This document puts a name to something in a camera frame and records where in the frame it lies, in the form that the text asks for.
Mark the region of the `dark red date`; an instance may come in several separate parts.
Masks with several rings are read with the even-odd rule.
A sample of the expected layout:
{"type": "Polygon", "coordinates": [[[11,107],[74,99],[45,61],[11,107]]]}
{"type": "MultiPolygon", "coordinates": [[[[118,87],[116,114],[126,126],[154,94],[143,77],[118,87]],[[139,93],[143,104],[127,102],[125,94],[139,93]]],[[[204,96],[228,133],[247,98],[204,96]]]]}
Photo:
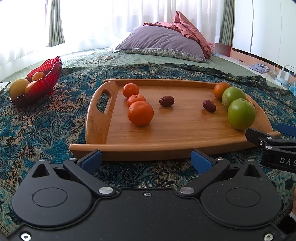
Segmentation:
{"type": "Polygon", "coordinates": [[[159,104],[162,107],[169,107],[175,103],[175,99],[172,96],[163,96],[159,99],[159,104]]]}
{"type": "Polygon", "coordinates": [[[210,113],[214,113],[216,111],[215,104],[210,100],[204,100],[203,102],[203,108],[206,109],[210,113]]]}

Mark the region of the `large orange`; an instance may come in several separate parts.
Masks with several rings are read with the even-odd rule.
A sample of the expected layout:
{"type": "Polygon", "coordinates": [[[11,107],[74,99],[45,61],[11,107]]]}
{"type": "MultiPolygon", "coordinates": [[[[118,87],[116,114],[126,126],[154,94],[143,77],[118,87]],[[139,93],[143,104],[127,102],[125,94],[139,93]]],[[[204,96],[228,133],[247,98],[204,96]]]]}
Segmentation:
{"type": "Polygon", "coordinates": [[[229,88],[231,85],[227,82],[220,82],[215,85],[213,88],[213,93],[218,100],[222,100],[222,95],[224,91],[229,88]]]}

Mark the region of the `small tangerine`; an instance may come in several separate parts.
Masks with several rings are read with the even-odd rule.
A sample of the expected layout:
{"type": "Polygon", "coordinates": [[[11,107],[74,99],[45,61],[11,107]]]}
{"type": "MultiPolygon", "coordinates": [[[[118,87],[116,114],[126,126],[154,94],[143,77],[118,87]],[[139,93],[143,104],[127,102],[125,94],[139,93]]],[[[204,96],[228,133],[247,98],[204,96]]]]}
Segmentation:
{"type": "Polygon", "coordinates": [[[128,98],[128,100],[126,102],[127,107],[129,108],[133,103],[135,103],[137,101],[146,101],[146,99],[142,95],[138,95],[138,94],[132,95],[128,98]]]}
{"type": "Polygon", "coordinates": [[[128,119],[136,126],[148,125],[154,117],[154,109],[145,101],[136,101],[127,111],[128,119]]]}
{"type": "Polygon", "coordinates": [[[137,95],[139,94],[139,88],[136,84],[134,83],[128,83],[122,88],[122,93],[123,95],[128,99],[132,95],[137,95]]]}

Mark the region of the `green apple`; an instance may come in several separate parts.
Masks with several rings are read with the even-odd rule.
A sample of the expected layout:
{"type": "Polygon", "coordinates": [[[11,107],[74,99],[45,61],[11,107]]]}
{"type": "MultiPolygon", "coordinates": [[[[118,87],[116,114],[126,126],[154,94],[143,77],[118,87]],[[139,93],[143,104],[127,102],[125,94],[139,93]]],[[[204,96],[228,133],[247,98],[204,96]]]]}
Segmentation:
{"type": "Polygon", "coordinates": [[[231,102],[227,112],[230,125],[239,131],[252,126],[256,118],[254,105],[246,99],[238,98],[231,102]]]}
{"type": "Polygon", "coordinates": [[[238,87],[231,86],[223,92],[221,101],[223,106],[227,110],[230,104],[238,98],[246,99],[246,94],[238,87]]]}

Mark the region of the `far green apple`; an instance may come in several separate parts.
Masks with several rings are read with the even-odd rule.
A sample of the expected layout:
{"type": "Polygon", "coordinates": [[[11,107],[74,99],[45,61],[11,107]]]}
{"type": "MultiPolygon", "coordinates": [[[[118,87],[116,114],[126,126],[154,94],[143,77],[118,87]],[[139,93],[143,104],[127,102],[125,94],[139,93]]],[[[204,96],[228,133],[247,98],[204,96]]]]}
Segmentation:
{"type": "Polygon", "coordinates": [[[231,86],[223,92],[221,101],[223,106],[227,110],[230,104],[238,98],[246,99],[246,94],[238,87],[231,86]]]}

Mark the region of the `blue paisley cloth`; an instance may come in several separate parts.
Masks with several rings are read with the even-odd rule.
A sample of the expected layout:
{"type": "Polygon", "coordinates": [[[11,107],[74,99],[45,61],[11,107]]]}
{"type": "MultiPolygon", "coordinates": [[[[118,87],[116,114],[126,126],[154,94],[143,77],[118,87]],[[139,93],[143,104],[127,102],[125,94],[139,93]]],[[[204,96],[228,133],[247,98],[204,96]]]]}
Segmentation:
{"type": "MultiPolygon", "coordinates": [[[[85,143],[85,118],[90,99],[105,79],[161,78],[206,82],[227,81],[241,88],[264,110],[273,129],[278,123],[295,126],[295,97],[289,91],[269,87],[263,77],[232,74],[218,67],[189,64],[133,64],[66,68],[48,95],[37,104],[17,108],[8,94],[1,94],[1,235],[12,233],[20,222],[11,208],[16,189],[41,158],[62,163],[72,157],[69,145],[85,143]]],[[[263,168],[282,199],[276,222],[292,210],[295,174],[263,168]]],[[[104,162],[95,177],[106,184],[129,188],[179,188],[198,176],[189,160],[155,162],[104,162]]]]}

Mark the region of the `lavender cloth on floor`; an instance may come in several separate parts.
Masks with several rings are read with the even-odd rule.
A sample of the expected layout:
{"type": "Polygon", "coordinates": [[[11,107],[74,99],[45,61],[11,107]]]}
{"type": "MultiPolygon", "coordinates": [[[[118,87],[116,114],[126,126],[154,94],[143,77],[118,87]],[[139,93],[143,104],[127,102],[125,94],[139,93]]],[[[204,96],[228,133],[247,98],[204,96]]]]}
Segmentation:
{"type": "Polygon", "coordinates": [[[261,74],[268,73],[270,71],[270,68],[262,63],[252,64],[249,66],[249,68],[261,74]]]}

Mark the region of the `wooden serving tray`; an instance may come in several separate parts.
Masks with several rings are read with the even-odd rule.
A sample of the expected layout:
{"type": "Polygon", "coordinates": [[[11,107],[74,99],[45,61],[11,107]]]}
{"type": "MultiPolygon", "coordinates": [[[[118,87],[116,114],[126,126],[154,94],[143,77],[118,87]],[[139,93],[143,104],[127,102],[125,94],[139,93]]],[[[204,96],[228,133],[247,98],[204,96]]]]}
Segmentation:
{"type": "Polygon", "coordinates": [[[230,125],[213,88],[213,83],[201,81],[108,79],[90,101],[85,143],[69,149],[76,158],[100,150],[104,161],[150,161],[188,158],[194,149],[212,155],[251,148],[245,133],[230,125]],[[130,82],[154,109],[147,126],[136,126],[127,117],[122,88],[130,82]],[[162,107],[163,96],[172,96],[175,103],[162,107]],[[214,113],[203,108],[207,99],[215,104],[214,113]]]}

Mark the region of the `red glass fruit bowl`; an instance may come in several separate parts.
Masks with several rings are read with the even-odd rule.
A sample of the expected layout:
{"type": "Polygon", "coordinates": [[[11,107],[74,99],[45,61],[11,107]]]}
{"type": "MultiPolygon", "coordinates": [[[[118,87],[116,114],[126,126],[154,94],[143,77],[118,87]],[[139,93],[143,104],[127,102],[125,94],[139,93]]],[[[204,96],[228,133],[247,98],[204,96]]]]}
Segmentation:
{"type": "Polygon", "coordinates": [[[37,80],[37,83],[35,83],[27,93],[17,97],[15,100],[11,100],[11,102],[18,108],[22,108],[35,104],[46,95],[52,94],[53,87],[61,77],[61,71],[62,60],[59,56],[54,59],[46,60],[38,68],[30,71],[25,79],[31,82],[33,75],[37,72],[43,72],[45,76],[37,80]]]}

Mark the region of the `orange fruit in bowl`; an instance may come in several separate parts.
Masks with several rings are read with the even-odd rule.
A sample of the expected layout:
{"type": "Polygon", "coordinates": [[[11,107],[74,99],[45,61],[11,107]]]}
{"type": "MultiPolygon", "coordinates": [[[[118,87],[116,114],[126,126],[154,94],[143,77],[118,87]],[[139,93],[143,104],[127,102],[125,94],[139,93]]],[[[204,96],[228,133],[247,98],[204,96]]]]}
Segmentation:
{"type": "Polygon", "coordinates": [[[33,74],[32,81],[38,81],[39,79],[41,79],[43,77],[45,77],[45,73],[41,72],[41,71],[38,71],[38,72],[33,74]]]}

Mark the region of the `green quilted bedspread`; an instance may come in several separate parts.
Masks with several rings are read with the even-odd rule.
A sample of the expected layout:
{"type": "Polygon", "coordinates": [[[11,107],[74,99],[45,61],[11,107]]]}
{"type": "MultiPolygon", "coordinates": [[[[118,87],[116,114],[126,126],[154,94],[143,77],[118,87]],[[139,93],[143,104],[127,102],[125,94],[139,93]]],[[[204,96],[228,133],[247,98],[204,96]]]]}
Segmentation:
{"type": "Polygon", "coordinates": [[[119,66],[132,64],[186,64],[201,66],[204,68],[215,68],[225,73],[230,73],[234,76],[255,76],[261,75],[267,81],[267,85],[271,87],[281,88],[273,78],[267,74],[261,74],[251,70],[246,64],[240,64],[238,60],[232,59],[224,55],[212,56],[206,63],[193,62],[183,59],[161,57],[154,55],[143,54],[127,54],[114,52],[112,48],[100,48],[79,51],[75,53],[62,54],[57,53],[60,47],[48,48],[51,51],[51,58],[60,56],[63,68],[85,67],[92,68],[95,66],[119,66]]]}

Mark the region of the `grey curtain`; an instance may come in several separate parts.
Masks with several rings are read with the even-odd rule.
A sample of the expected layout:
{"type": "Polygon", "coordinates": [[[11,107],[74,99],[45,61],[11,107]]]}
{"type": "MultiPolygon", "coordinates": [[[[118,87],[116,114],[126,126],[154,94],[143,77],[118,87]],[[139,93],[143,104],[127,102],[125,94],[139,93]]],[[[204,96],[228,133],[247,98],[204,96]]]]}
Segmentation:
{"type": "Polygon", "coordinates": [[[219,43],[231,46],[234,28],[234,0],[225,0],[219,43]]]}
{"type": "Polygon", "coordinates": [[[50,1],[50,11],[49,11],[49,47],[54,47],[65,43],[61,11],[60,11],[60,1],[52,0],[50,1]]]}

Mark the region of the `grey middle curtain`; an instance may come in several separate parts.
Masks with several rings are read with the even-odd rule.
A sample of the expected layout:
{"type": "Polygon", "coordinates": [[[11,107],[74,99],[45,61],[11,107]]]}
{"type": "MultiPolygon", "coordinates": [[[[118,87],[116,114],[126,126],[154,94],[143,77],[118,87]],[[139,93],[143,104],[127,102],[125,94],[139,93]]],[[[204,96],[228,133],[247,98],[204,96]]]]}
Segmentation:
{"type": "Polygon", "coordinates": [[[50,1],[50,11],[49,11],[49,47],[54,47],[65,43],[61,11],[60,11],[60,1],[52,0],[50,1]]]}

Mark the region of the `purple pillow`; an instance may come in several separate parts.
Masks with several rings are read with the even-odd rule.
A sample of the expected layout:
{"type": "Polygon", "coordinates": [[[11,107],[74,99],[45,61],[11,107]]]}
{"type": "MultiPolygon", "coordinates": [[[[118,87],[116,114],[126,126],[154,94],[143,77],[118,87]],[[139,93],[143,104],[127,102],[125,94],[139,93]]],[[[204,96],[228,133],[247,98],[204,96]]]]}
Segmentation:
{"type": "Polygon", "coordinates": [[[172,57],[206,63],[201,46],[181,33],[158,26],[139,26],[116,48],[128,54],[172,57]]]}

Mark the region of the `pink blanket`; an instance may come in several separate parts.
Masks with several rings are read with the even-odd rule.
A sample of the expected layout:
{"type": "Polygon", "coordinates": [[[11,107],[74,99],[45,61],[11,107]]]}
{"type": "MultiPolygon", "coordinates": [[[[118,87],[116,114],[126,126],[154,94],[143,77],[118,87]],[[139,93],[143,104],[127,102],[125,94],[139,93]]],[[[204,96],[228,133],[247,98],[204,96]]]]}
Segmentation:
{"type": "Polygon", "coordinates": [[[173,21],[169,22],[156,22],[144,23],[143,26],[157,26],[171,29],[181,33],[184,37],[196,41],[206,59],[210,59],[215,49],[214,42],[208,42],[202,33],[180,12],[176,11],[173,21]]]}

